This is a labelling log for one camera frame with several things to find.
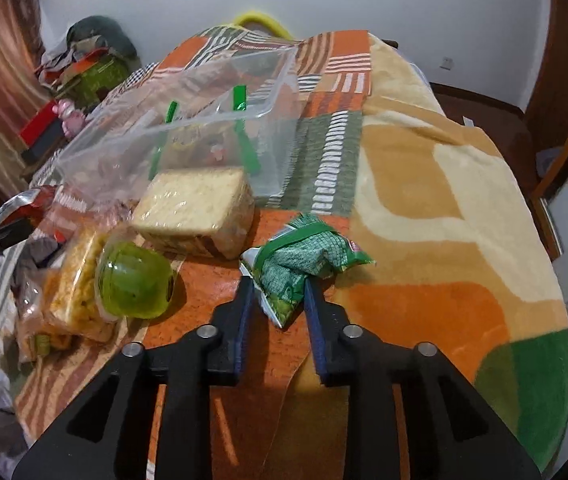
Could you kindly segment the yellow snack bag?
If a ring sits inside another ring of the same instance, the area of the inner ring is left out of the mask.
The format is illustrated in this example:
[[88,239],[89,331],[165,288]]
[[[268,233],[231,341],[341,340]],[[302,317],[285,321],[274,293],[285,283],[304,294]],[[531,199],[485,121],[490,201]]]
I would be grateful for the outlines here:
[[96,342],[112,336],[114,323],[100,314],[95,292],[97,263],[106,242],[105,231],[86,226],[64,253],[58,287],[46,312],[48,322],[63,333]]

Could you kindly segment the wooden door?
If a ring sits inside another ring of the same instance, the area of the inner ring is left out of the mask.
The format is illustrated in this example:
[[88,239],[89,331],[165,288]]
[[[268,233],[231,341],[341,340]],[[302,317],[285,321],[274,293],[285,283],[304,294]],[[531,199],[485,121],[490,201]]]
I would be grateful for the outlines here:
[[568,0],[550,0],[546,47],[525,124],[537,152],[558,151],[529,195],[548,200],[568,179]]

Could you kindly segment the red box on nightstand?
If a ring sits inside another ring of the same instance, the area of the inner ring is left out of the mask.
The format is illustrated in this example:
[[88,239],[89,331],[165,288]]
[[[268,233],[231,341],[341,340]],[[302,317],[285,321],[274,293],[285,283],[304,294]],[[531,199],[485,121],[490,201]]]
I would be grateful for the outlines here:
[[41,160],[53,148],[58,148],[64,140],[57,105],[55,100],[49,101],[19,132],[20,139],[26,144],[21,157],[29,165]]

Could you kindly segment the wrapped sponge cake block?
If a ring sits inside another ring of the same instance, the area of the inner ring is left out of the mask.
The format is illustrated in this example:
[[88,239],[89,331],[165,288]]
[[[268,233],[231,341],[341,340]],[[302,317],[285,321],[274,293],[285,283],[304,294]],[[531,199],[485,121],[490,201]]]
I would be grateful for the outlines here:
[[243,251],[253,218],[244,170],[184,169],[154,177],[131,227],[162,252],[231,260]]

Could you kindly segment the red snack packet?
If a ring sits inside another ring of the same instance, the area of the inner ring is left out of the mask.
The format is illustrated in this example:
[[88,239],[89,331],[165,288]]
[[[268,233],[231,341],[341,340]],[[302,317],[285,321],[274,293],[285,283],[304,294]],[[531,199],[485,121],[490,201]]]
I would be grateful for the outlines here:
[[26,218],[33,226],[32,240],[50,238],[64,243],[87,221],[87,211],[86,200],[74,188],[45,184],[6,200],[0,206],[0,227]]

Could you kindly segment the pile of clothes and boxes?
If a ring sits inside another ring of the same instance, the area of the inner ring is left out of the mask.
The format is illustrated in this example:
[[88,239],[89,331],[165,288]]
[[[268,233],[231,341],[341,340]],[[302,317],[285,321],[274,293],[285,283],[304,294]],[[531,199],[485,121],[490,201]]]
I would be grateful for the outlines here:
[[137,50],[119,23],[91,15],[42,54],[34,75],[56,101],[68,99],[80,110],[93,110],[139,67]]

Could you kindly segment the white wall socket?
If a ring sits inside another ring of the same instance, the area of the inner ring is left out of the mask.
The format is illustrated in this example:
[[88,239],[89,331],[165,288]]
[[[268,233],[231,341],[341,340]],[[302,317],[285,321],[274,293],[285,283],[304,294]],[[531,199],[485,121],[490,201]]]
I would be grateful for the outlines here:
[[443,58],[442,61],[441,61],[440,67],[443,70],[452,70],[452,68],[453,68],[452,58]]

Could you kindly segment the clear plastic storage bin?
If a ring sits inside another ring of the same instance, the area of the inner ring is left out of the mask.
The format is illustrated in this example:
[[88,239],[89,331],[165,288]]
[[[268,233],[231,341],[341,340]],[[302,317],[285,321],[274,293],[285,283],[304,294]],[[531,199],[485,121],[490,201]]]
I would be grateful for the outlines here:
[[93,200],[137,200],[160,172],[238,167],[253,194],[282,192],[301,114],[294,47],[156,72],[93,118],[56,162]]

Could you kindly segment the green round plastic container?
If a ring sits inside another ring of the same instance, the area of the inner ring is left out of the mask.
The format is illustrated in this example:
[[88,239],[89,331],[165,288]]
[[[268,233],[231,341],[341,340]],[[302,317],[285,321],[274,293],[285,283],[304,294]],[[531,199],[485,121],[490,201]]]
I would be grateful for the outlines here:
[[98,260],[96,302],[112,318],[159,318],[168,310],[173,289],[169,260],[131,240],[110,240]]

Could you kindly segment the green snack packet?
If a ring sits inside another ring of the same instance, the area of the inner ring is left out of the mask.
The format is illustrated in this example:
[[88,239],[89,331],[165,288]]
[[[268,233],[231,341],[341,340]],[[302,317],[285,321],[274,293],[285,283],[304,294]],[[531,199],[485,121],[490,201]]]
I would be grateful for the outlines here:
[[373,259],[348,237],[314,214],[297,214],[274,236],[239,258],[252,279],[262,311],[285,328],[303,299],[308,278],[328,280]]

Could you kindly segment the pink plush toy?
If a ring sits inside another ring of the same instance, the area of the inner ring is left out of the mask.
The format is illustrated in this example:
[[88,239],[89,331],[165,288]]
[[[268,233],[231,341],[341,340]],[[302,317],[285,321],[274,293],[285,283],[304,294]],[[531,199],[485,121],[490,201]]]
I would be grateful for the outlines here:
[[85,126],[86,117],[84,113],[70,99],[56,101],[52,111],[59,118],[63,135],[68,140],[74,139]]

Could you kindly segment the patchwork orange bed blanket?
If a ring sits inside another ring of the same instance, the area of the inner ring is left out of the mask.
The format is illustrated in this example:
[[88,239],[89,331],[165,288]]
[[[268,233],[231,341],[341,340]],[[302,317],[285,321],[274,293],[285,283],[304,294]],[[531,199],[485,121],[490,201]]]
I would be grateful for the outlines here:
[[[436,344],[544,471],[568,419],[568,317],[511,168],[377,37],[323,32],[297,59],[308,142],[295,187],[259,211],[256,245],[297,211],[347,231],[375,263],[339,275],[337,304],[391,344]],[[28,449],[124,342],[169,344],[232,298],[237,263],[171,256],[179,310],[37,363],[11,437]],[[340,479],[348,390],[321,386],[303,315],[282,332],[256,310],[246,375],[212,393],[213,478]]]

